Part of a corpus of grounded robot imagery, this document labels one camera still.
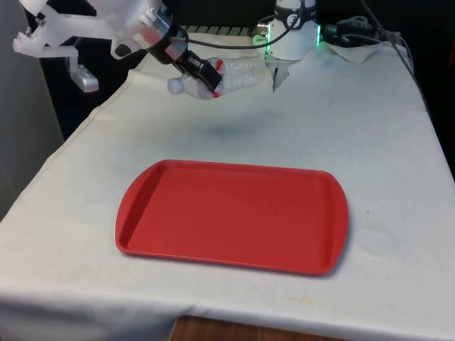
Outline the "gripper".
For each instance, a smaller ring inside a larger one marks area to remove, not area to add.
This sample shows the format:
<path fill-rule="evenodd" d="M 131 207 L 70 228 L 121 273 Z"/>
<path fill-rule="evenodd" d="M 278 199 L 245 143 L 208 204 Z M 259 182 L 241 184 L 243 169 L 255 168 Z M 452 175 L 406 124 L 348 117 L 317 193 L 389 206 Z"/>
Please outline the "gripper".
<path fill-rule="evenodd" d="M 181 73 L 185 90 L 194 87 L 206 94 L 214 94 L 223 77 L 208 61 L 188 50 L 188 44 L 178 25 L 146 28 L 146 49 L 161 64 L 173 64 Z"/>

